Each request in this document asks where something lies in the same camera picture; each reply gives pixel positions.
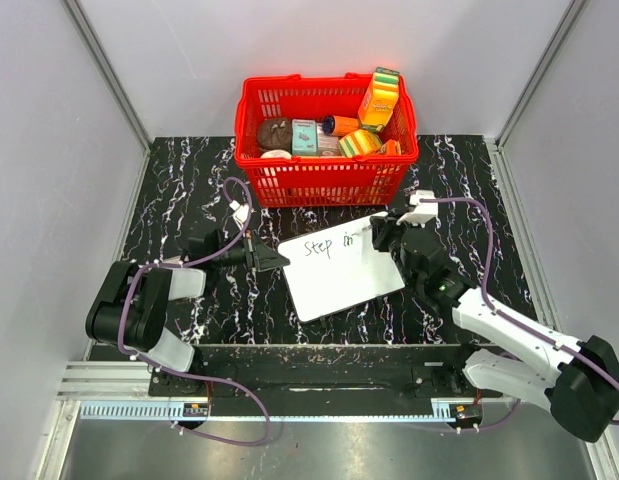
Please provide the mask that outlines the small white whiteboard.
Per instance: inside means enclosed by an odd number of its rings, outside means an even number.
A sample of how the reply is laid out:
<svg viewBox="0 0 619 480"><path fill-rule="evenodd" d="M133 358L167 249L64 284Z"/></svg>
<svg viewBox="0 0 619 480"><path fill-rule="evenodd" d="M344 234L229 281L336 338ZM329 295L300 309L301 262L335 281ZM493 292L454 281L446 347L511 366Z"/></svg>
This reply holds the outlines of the small white whiteboard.
<svg viewBox="0 0 619 480"><path fill-rule="evenodd" d="M388 253L372 246L365 216L283 241L278 253L290 260L283 268L297 318L315 321L404 287Z"/></svg>

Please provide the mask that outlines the white whiteboard marker pen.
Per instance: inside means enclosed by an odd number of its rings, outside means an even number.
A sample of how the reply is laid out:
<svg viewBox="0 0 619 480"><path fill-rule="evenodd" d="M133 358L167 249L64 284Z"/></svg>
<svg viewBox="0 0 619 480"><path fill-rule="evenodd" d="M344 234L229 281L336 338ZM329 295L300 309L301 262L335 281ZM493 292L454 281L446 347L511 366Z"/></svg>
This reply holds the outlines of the white whiteboard marker pen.
<svg viewBox="0 0 619 480"><path fill-rule="evenodd" d="M362 228L360 228L360 229L356 230L354 233L352 233L352 235L354 235L354 236L355 236L355 235L362 235L362 234L364 234L364 233L366 233L366 232L368 232L368 231L371 231L371 230L372 230L372 228L373 228L373 226L372 226L372 225L366 225L366 226L364 226L364 227L362 227Z"/></svg>

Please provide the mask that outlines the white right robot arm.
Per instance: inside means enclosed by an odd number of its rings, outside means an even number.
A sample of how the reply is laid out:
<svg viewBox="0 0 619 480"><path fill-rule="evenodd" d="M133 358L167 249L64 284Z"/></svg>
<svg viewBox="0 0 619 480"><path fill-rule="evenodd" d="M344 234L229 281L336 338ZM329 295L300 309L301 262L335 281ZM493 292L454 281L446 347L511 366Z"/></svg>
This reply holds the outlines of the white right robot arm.
<svg viewBox="0 0 619 480"><path fill-rule="evenodd" d="M505 350L485 348L448 366L445 387L457 396L491 390L531 403L568 433L597 442L619 413L619 360L609 342L582 341L491 299L460 274L437 237L408 214L390 211L370 220L373 248L388 254L406 289L433 317L471 331Z"/></svg>

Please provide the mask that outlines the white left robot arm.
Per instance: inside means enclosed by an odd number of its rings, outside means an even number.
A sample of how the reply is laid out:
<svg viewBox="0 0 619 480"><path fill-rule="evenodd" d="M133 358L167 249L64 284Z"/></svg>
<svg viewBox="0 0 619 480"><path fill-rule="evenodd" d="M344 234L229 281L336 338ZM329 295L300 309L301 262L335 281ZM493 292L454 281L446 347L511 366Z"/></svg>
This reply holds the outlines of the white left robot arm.
<svg viewBox="0 0 619 480"><path fill-rule="evenodd" d="M191 237L177 259L166 267L146 270L135 280L140 267L116 261L88 312L85 330L97 342L139 354L152 365L172 370L171 384L184 395L200 392L206 381L195 348L180 340L165 326L171 302L210 294L223 268L243 266L266 272L290 265L290 260L267 246L257 235L246 232L231 243L214 230L202 238Z"/></svg>

